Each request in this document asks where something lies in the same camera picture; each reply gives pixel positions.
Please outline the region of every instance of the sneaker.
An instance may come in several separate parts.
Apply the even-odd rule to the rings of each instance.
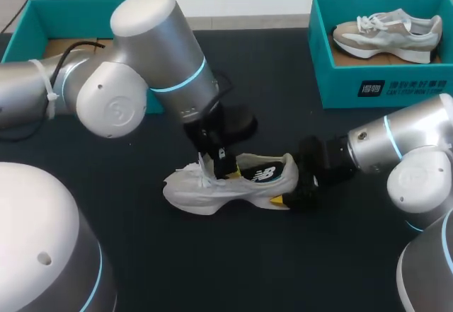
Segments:
[[[337,25],[333,31],[336,46],[348,54],[369,59],[380,52],[394,54],[415,63],[430,63],[442,37],[442,19],[409,16],[398,9],[357,17],[356,22]]]
[[[241,154],[236,157],[241,175],[217,179],[212,160],[191,163],[165,179],[164,197],[183,211],[211,215],[229,201],[243,199],[266,209],[288,209],[270,200],[292,192],[299,171],[290,154],[274,158]]]

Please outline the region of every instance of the yellow shoe accent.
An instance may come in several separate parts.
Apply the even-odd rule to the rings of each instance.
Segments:
[[[270,203],[274,204],[275,206],[286,207],[286,204],[283,203],[283,196],[282,195],[279,195],[278,197],[273,197],[270,200]]]

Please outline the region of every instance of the shoe box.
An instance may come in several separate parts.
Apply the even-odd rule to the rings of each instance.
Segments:
[[[385,53],[358,59],[333,46],[336,25],[399,8],[416,18],[442,17],[442,39],[431,64]],[[452,0],[313,0],[309,46],[324,108],[404,107],[438,93],[453,95]]]

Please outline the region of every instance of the black table surface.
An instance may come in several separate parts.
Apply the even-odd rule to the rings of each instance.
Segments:
[[[196,37],[236,86],[225,101],[248,103],[259,120],[237,153],[281,155],[309,134],[332,137],[391,112],[323,110],[305,29]],[[0,52],[8,40],[0,35]],[[196,216],[161,191],[167,175],[196,158],[167,115],[148,115],[112,140],[58,117],[28,141],[0,145],[0,160],[39,167],[69,188],[113,264],[118,312],[403,310],[396,265],[416,234],[388,198],[387,174],[329,190],[317,212],[238,201]]]

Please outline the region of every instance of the white robot arm cover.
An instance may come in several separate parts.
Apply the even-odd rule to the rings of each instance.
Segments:
[[[407,153],[390,173],[392,202],[424,229],[452,207],[452,163],[447,152],[427,146]]]
[[[129,134],[143,120],[147,89],[147,83],[131,67],[103,62],[77,96],[77,116],[96,135],[115,138]]]

